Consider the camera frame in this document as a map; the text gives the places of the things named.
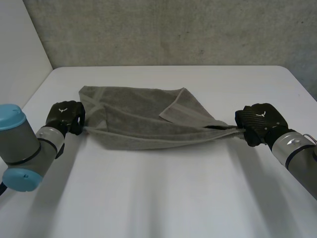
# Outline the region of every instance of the cable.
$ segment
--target cable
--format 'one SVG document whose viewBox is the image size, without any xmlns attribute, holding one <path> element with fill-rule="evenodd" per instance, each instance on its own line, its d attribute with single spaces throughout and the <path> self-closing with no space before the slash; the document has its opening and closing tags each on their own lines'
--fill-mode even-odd
<svg viewBox="0 0 317 238">
<path fill-rule="evenodd" d="M 3 184 L 3 182 L 0 184 L 0 196 L 6 191 L 7 186 Z"/>
</svg>

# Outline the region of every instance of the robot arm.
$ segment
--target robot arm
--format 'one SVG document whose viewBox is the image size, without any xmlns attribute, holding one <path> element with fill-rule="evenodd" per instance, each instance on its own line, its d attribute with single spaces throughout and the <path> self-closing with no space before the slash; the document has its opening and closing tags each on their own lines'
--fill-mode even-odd
<svg viewBox="0 0 317 238">
<path fill-rule="evenodd" d="M 16 191 L 36 189 L 54 159 L 63 153 L 66 134 L 79 135 L 84 121 L 81 103 L 57 103 L 46 125 L 35 134 L 18 106 L 0 105 L 0 157 L 8 165 L 3 184 Z"/>
<path fill-rule="evenodd" d="M 317 199 L 317 147 L 314 142 L 288 128 L 286 120 L 271 104 L 246 106 L 236 112 L 239 128 L 249 146 L 267 144 L 272 154 Z"/>
</svg>

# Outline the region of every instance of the white logo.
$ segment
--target white logo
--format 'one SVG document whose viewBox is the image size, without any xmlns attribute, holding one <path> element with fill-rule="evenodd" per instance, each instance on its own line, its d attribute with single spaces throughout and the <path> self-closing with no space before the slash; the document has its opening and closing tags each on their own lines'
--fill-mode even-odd
<svg viewBox="0 0 317 238">
<path fill-rule="evenodd" d="M 66 109 L 58 109 L 60 111 L 60 113 L 65 112 L 68 108 Z"/>
<path fill-rule="evenodd" d="M 265 116 L 265 114 L 266 114 L 266 112 L 264 111 L 264 113 L 263 114 L 256 114 L 256 116 L 259 116 L 259 117 L 264 117 Z"/>
</svg>

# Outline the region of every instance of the concrete wall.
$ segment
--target concrete wall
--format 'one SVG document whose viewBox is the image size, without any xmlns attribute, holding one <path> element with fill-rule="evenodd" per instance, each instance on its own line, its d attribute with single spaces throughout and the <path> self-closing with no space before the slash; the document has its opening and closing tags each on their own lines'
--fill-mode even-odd
<svg viewBox="0 0 317 238">
<path fill-rule="evenodd" d="M 23 107 L 52 66 L 22 0 L 0 0 L 0 104 Z"/>
<path fill-rule="evenodd" d="M 54 68 L 280 65 L 317 98 L 316 0 L 24 0 Z"/>
</svg>

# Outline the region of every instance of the gray wall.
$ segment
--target gray wall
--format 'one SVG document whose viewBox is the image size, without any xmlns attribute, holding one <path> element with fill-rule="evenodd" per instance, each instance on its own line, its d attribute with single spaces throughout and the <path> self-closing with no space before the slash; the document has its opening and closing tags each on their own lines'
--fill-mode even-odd
<svg viewBox="0 0 317 238">
<path fill-rule="evenodd" d="M 280 65 L 317 98 L 316 0 L 24 0 L 54 68 Z"/>
</svg>

